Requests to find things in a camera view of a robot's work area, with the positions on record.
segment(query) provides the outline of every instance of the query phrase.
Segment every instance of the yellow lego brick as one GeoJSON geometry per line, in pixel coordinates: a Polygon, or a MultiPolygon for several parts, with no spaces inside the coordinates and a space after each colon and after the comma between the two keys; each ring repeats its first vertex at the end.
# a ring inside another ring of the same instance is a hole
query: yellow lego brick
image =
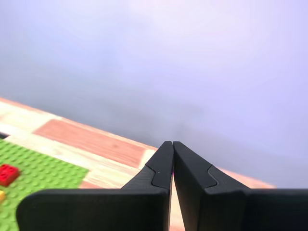
{"type": "Polygon", "coordinates": [[[4,198],[5,198],[4,191],[1,191],[1,190],[0,190],[0,202],[3,201],[4,198]]]}

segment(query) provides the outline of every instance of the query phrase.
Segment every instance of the lavender wall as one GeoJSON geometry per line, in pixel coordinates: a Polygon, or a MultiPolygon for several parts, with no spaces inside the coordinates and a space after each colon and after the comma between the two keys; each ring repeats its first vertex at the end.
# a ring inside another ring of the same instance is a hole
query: lavender wall
{"type": "Polygon", "coordinates": [[[0,1],[0,96],[308,187],[308,1],[0,1]]]}

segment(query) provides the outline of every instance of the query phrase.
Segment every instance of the black plastic part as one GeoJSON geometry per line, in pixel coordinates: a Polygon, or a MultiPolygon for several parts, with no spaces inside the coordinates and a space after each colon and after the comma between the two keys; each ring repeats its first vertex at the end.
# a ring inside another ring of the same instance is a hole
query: black plastic part
{"type": "Polygon", "coordinates": [[[1,139],[1,140],[7,138],[8,136],[9,136],[8,134],[5,134],[5,133],[0,132],[0,139],[1,139]]]}
{"type": "Polygon", "coordinates": [[[170,189],[170,176],[173,170],[173,145],[171,141],[165,141],[146,164],[155,172],[152,185],[170,189]]]}
{"type": "Polygon", "coordinates": [[[16,211],[19,229],[167,231],[172,161],[172,143],[165,142],[149,161],[153,169],[145,166],[122,189],[43,190],[29,195],[16,211]],[[152,185],[155,176],[158,186],[152,185]]]}
{"type": "Polygon", "coordinates": [[[308,190],[251,190],[182,143],[173,145],[186,231],[308,230],[308,190]]]}

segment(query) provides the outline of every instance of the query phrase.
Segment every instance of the green lego baseplate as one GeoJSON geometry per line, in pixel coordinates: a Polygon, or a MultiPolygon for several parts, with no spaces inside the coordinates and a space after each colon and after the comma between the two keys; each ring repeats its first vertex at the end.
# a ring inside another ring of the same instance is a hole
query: green lego baseplate
{"type": "Polygon", "coordinates": [[[0,231],[17,231],[16,207],[27,195],[42,189],[78,188],[87,169],[0,140],[0,165],[19,168],[20,176],[8,187],[0,186],[5,199],[0,202],[0,231]]]}

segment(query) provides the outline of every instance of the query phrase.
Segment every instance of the wooden table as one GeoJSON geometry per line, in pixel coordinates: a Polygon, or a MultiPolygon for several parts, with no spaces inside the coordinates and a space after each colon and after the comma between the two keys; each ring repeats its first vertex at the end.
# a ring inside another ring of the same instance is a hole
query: wooden table
{"type": "MultiPolygon", "coordinates": [[[[9,142],[89,169],[80,188],[121,188],[156,151],[154,147],[3,98],[0,132],[10,135],[5,139],[9,142]]],[[[250,188],[273,187],[223,171],[250,188]]],[[[184,230],[174,184],[170,230],[184,230]]]]}

